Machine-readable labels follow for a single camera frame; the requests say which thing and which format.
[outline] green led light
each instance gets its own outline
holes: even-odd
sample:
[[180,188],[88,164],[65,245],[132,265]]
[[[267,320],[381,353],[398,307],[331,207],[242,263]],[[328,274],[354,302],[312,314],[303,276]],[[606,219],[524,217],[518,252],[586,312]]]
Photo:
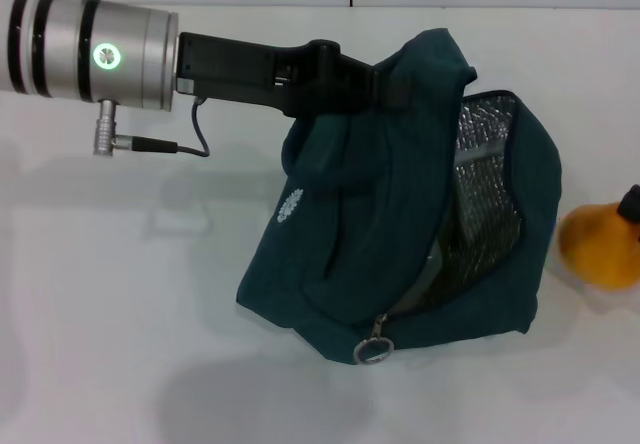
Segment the green led light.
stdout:
[[99,67],[107,71],[118,67],[121,59],[122,56],[118,48],[108,42],[98,44],[93,50],[93,60]]

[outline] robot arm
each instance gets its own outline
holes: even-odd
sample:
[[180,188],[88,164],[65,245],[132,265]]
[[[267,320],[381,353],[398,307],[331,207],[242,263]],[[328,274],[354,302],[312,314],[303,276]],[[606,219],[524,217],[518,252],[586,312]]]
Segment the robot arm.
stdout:
[[[410,83],[343,56],[331,41],[276,48],[178,35],[177,14],[100,0],[0,0],[0,90],[100,103],[94,154],[113,149],[208,155],[197,125],[207,98],[313,118],[408,106]],[[117,136],[118,105],[171,110],[173,92],[195,96],[204,151]]]

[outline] bag handle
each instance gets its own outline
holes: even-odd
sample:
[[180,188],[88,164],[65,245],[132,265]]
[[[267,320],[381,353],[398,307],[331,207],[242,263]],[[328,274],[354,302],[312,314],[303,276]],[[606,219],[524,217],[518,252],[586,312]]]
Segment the bag handle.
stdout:
[[323,171],[312,171],[296,165],[298,156],[315,125],[316,119],[296,120],[282,146],[282,168],[296,186],[311,192],[331,192],[370,184],[384,173],[384,161],[375,158],[349,167]]

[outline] dark green fabric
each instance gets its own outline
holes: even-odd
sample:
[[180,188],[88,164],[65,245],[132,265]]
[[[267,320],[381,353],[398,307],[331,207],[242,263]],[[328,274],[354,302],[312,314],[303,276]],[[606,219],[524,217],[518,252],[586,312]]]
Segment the dark green fabric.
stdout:
[[[289,179],[237,298],[265,319],[295,329],[327,359],[350,364],[375,316],[388,311],[424,267],[451,195],[462,94],[476,77],[443,29],[420,34],[379,68],[412,79],[411,109],[323,116],[295,166],[330,175],[382,159],[383,174],[331,192],[303,186],[297,207],[279,222],[279,209],[301,184]],[[517,114],[507,160],[523,237],[465,295],[386,324],[383,335],[397,348],[525,332],[535,316],[560,164],[533,115],[523,105]]]

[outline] orange object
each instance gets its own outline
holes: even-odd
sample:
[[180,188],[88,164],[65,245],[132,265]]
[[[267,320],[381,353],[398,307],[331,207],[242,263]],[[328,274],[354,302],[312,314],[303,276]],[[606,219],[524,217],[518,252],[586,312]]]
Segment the orange object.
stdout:
[[560,224],[564,264],[604,291],[640,284],[640,186],[620,203],[579,207]]

